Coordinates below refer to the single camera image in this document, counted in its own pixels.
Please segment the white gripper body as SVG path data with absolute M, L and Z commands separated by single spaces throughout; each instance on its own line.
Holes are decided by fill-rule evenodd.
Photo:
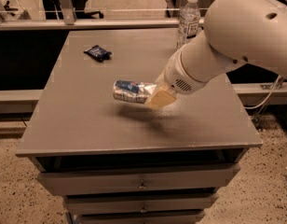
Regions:
M 182 49 L 178 49 L 169 59 L 163 70 L 163 80 L 175 92 L 189 95 L 206 86 L 207 82 L 198 81 L 185 70 L 182 62 Z

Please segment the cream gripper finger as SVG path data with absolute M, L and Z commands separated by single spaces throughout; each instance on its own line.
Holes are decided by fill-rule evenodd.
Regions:
M 161 72 L 161 74 L 157 77 L 157 79 L 155 80 L 156 84 L 162 83 L 164 81 L 164 72 Z
M 157 110 L 170 105 L 176 101 L 176 97 L 165 90 L 157 90 L 147 98 L 145 105 L 151 109 Z

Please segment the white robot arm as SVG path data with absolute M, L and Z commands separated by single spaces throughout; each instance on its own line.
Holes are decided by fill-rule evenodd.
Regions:
M 277 0 L 215 0 L 203 30 L 181 46 L 145 102 L 152 109 L 249 63 L 287 77 L 287 6 Z

